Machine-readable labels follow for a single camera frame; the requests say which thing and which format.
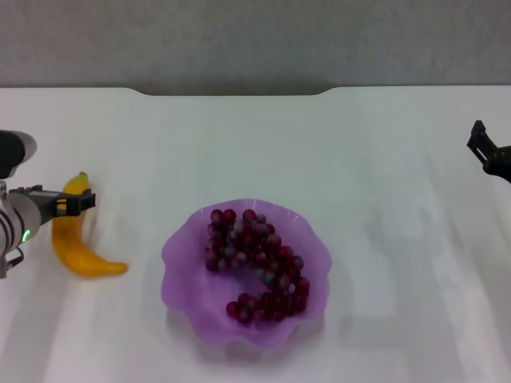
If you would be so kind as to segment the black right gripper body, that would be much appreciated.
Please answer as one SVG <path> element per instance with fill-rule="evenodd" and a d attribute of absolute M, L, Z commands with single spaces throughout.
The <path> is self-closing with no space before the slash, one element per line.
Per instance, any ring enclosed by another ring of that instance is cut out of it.
<path fill-rule="evenodd" d="M 486 158 L 483 171 L 491 176 L 511 179 L 510 146 L 495 148 Z"/>

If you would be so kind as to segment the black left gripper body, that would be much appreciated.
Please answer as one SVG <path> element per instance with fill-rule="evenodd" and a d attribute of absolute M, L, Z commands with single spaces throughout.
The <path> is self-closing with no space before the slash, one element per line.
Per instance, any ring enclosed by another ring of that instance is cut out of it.
<path fill-rule="evenodd" d="M 41 224 L 48 223 L 59 216 L 57 212 L 57 201 L 65 194 L 61 191 L 47 191 L 41 185 L 34 185 L 26 189 L 26 196 L 36 204 L 40 215 Z"/>

